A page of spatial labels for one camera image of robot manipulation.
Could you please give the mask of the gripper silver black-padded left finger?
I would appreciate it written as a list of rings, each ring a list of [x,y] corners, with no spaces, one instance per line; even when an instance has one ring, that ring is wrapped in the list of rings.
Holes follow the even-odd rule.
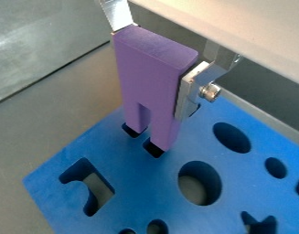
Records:
[[[114,32],[135,23],[127,0],[99,0]]]

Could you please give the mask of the gripper silver screw right finger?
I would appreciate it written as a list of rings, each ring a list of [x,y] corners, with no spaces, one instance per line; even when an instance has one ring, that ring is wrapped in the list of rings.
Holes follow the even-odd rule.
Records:
[[[179,121],[190,118],[199,109],[199,98],[209,102],[218,99],[221,87],[215,84],[215,80],[241,61],[238,53],[211,40],[206,42],[203,57],[207,60],[194,66],[181,79],[175,107],[175,118]]]

